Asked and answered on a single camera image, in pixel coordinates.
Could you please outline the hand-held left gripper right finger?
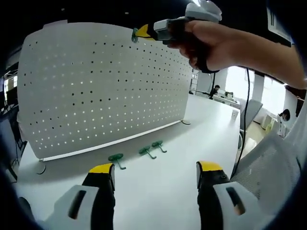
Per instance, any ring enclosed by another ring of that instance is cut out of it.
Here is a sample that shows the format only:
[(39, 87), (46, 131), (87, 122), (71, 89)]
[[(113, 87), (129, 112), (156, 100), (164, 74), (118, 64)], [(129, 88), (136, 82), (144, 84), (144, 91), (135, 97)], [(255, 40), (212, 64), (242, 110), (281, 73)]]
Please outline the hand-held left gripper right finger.
[(217, 163), (198, 161), (196, 165), (202, 230), (260, 230), (265, 226), (269, 217), (250, 191), (231, 182)]

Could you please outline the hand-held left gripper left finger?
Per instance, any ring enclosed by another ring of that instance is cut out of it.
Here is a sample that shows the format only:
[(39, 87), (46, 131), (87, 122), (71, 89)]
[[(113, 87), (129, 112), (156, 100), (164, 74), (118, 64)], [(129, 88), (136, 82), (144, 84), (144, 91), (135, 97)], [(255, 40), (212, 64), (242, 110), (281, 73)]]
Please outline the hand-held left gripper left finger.
[(54, 204), (48, 230), (112, 230), (115, 207), (114, 164), (92, 168)]

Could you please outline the person's right hand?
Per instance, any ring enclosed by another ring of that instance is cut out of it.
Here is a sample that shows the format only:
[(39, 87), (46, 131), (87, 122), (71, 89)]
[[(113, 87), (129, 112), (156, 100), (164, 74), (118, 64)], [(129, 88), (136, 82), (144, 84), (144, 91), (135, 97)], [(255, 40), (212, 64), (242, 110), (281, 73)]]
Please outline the person's right hand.
[(206, 21), (191, 21), (185, 25), (208, 48), (206, 64), (209, 70), (225, 69), (236, 63), (236, 50), (244, 32)]

